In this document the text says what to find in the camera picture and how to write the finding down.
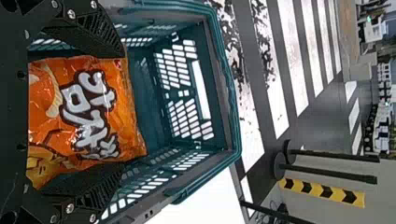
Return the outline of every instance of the orange chip bag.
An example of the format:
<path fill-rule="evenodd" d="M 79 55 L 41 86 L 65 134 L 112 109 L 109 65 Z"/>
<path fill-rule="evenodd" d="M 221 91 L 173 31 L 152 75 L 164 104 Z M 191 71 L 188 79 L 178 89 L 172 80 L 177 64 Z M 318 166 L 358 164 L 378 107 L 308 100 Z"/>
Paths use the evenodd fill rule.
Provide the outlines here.
<path fill-rule="evenodd" d="M 26 175 L 40 189 L 61 173 L 147 155 L 127 59 L 92 56 L 29 64 Z"/>

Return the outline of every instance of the crosswalk stripe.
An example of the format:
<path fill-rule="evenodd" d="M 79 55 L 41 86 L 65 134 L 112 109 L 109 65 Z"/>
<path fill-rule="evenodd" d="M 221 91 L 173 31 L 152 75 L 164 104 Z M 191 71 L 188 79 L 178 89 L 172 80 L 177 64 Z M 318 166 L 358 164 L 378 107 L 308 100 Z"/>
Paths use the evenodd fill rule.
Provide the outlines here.
<path fill-rule="evenodd" d="M 233 4 L 216 0 L 206 1 L 206 3 L 216 10 L 218 18 L 221 20 L 221 29 L 228 31 L 222 32 L 222 34 L 224 36 L 224 44 L 228 46 L 226 55 L 228 64 L 233 69 L 234 84 L 237 87 L 236 100 L 241 134 L 243 136 L 242 148 L 244 149 L 242 150 L 241 158 L 245 171 L 248 172 L 264 154 L 264 147 L 248 74 L 244 69 L 244 52 L 240 47 L 242 44 L 239 30 L 236 26 Z"/>
<path fill-rule="evenodd" d="M 288 128 L 289 119 L 286 109 L 285 95 L 283 93 L 282 78 L 276 57 L 276 48 L 271 28 L 271 21 L 268 15 L 266 0 L 250 0 L 252 14 L 256 15 L 255 22 L 256 37 L 259 39 L 259 50 L 261 55 L 269 56 L 272 61 L 267 64 L 272 71 L 267 78 L 268 101 L 271 108 L 271 115 L 274 123 L 276 139 L 278 139 Z M 268 45 L 261 42 L 262 39 L 268 40 Z"/>
<path fill-rule="evenodd" d="M 359 98 L 356 99 L 355 104 L 353 105 L 352 110 L 350 111 L 348 120 L 349 120 L 349 131 L 353 132 L 353 128 L 355 127 L 356 121 L 358 121 L 360 109 L 359 109 Z"/>
<path fill-rule="evenodd" d="M 245 202 L 253 203 L 253 198 L 251 197 L 250 186 L 248 184 L 248 177 L 247 176 L 245 176 L 241 180 L 241 187 L 242 187 L 242 191 L 244 193 Z M 247 213 L 248 213 L 248 216 L 251 217 L 254 214 L 254 210 L 248 208 L 247 209 Z"/>
<path fill-rule="evenodd" d="M 306 92 L 303 59 L 300 52 L 300 42 L 292 0 L 278 0 L 280 22 L 282 26 L 286 54 L 288 56 L 291 87 L 297 117 L 308 107 L 308 94 Z"/>
<path fill-rule="evenodd" d="M 355 134 L 352 144 L 352 154 L 358 155 L 359 146 L 361 145 L 361 124 L 359 124 L 358 131 Z"/>
<path fill-rule="evenodd" d="M 320 62 L 318 55 L 317 32 L 314 23 L 314 11 L 311 0 L 302 0 L 304 6 L 303 17 L 305 25 L 306 43 L 308 45 L 309 62 L 311 65 L 311 75 L 314 84 L 314 93 L 317 97 L 323 91 L 323 82 L 320 71 Z"/>
<path fill-rule="evenodd" d="M 349 103 L 349 100 L 352 97 L 353 92 L 355 92 L 357 87 L 358 87 L 357 81 L 348 81 L 346 83 L 346 103 Z"/>
<path fill-rule="evenodd" d="M 334 0 L 329 0 L 330 20 L 332 25 L 332 42 L 334 43 L 335 70 L 341 72 L 340 48 L 338 45 L 337 17 L 335 14 Z"/>
<path fill-rule="evenodd" d="M 318 14 L 319 14 L 319 22 L 320 22 L 320 34 L 322 37 L 322 46 L 323 46 L 323 57 L 324 63 L 326 66 L 326 77 L 327 83 L 331 83 L 334 79 L 334 73 L 332 70 L 332 54 L 330 52 L 330 40 L 329 40 L 329 32 L 327 28 L 327 20 L 326 20 L 326 8 L 324 4 L 324 0 L 318 0 Z"/>

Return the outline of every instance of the plastic basket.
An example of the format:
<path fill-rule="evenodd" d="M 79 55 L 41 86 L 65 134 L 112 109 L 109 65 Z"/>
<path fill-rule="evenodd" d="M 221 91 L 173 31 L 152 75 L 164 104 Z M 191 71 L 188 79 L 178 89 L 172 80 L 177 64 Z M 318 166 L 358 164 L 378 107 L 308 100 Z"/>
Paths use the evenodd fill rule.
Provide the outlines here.
<path fill-rule="evenodd" d="M 233 77 L 214 10 L 145 0 L 108 11 L 128 47 L 136 113 L 148 156 L 126 165 L 100 223 L 143 223 L 181 203 L 241 155 Z M 93 20 L 77 18 L 90 27 Z M 30 60 L 78 50 L 40 36 Z"/>

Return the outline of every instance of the metal bar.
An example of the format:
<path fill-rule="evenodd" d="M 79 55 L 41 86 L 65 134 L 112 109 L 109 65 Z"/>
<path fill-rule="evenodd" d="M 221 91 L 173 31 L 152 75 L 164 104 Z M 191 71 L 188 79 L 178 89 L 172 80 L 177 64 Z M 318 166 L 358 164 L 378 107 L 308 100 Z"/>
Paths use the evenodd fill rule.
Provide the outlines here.
<path fill-rule="evenodd" d="M 61 213 L 51 203 L 50 199 L 33 188 L 32 182 L 27 180 L 25 185 L 21 208 L 26 213 L 37 219 L 40 223 L 50 223 L 51 220 L 60 220 Z"/>
<path fill-rule="evenodd" d="M 331 177 L 336 177 L 336 178 L 355 180 L 355 181 L 360 181 L 360 182 L 364 182 L 364 183 L 372 184 L 372 185 L 377 184 L 377 178 L 376 178 L 376 176 L 373 176 L 373 175 L 356 175 L 356 174 L 351 174 L 351 173 L 321 170 L 321 169 L 288 165 L 288 164 L 279 164 L 279 168 L 284 169 L 284 170 L 313 174 L 313 175 L 326 175 L 326 176 L 331 176 Z"/>
<path fill-rule="evenodd" d="M 253 209 L 253 210 L 257 211 L 257 212 L 264 213 L 264 214 L 269 215 L 271 217 L 277 217 L 279 219 L 282 219 L 284 221 L 288 221 L 290 223 L 294 223 L 294 224 L 315 224 L 314 222 L 306 221 L 306 220 L 300 219 L 298 217 L 292 217 L 292 216 L 286 215 L 284 213 L 280 213 L 280 212 L 274 211 L 274 210 L 269 209 L 269 208 L 265 208 L 265 207 L 261 207 L 261 206 L 255 205 L 253 203 L 247 203 L 245 201 L 240 201 L 239 203 L 241 204 L 241 206 L 244 206 L 246 208 Z"/>
<path fill-rule="evenodd" d="M 299 149 L 291 149 L 291 150 L 289 150 L 289 153 L 293 154 L 293 155 L 333 158 L 333 159 L 340 159 L 340 160 L 347 160 L 347 161 L 367 161 L 367 162 L 379 163 L 378 157 L 354 156 L 354 155 L 347 155 L 347 154 L 318 152 L 318 151 L 312 151 L 312 150 L 299 150 Z"/>
<path fill-rule="evenodd" d="M 35 2 L 19 1 L 17 4 L 16 1 L 7 1 L 7 4 L 0 4 L 0 48 L 4 52 L 0 60 L 4 74 L 0 82 L 0 94 L 5 105 L 0 109 L 0 121 L 4 127 L 0 131 L 0 223 L 13 223 L 13 219 L 17 219 L 22 198 L 25 197 L 22 192 L 25 184 L 29 124 L 26 47 L 61 10 L 60 7 L 54 8 L 51 0 L 43 0 L 30 11 L 25 11 Z"/>

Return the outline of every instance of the black pole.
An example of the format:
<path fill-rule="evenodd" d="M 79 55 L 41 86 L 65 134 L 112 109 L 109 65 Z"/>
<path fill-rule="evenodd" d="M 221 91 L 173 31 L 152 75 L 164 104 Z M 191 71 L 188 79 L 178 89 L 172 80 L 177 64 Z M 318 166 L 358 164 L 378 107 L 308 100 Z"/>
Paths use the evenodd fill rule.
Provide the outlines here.
<path fill-rule="evenodd" d="M 292 216 L 289 216 L 289 215 L 286 215 L 286 214 L 271 210 L 269 208 L 265 208 L 265 207 L 261 207 L 261 206 L 255 205 L 253 203 L 247 203 L 245 201 L 240 201 L 239 203 L 241 204 L 241 206 L 244 206 L 246 208 L 253 209 L 253 210 L 257 211 L 257 212 L 261 212 L 261 213 L 264 213 L 264 214 L 269 215 L 271 217 L 276 217 L 276 218 L 282 219 L 284 221 L 288 221 L 290 223 L 294 223 L 294 224 L 315 224 L 314 222 L 306 221 L 306 220 L 300 219 L 298 217 L 292 217 Z"/>
<path fill-rule="evenodd" d="M 367 161 L 379 163 L 378 157 L 365 157 L 365 156 L 354 156 L 347 154 L 337 154 L 330 152 L 318 152 L 311 150 L 299 150 L 299 149 L 289 149 L 289 154 L 292 155 L 303 155 L 303 156 L 313 156 L 313 157 L 323 157 L 323 158 L 333 158 L 348 161 Z"/>
<path fill-rule="evenodd" d="M 308 168 L 308 167 L 295 166 L 295 165 L 289 165 L 289 164 L 279 164 L 278 167 L 279 167 L 279 169 L 282 169 L 282 170 L 297 171 L 297 172 L 308 173 L 308 174 L 313 174 L 313 175 L 326 175 L 326 176 L 331 176 L 331 177 L 336 177 L 336 178 L 365 182 L 367 184 L 372 184 L 372 185 L 377 184 L 376 176 L 373 176 L 373 175 L 356 175 L 356 174 L 351 174 L 351 173 L 321 170 L 321 169 L 316 169 L 316 168 Z"/>

